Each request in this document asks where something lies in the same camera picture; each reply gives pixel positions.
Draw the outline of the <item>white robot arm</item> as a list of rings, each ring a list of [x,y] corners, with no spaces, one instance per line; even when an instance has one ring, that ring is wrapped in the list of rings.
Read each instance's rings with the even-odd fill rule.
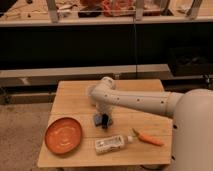
[[[110,77],[90,90],[100,113],[110,105],[173,119],[171,163],[165,171],[213,171],[213,90],[122,91]]]

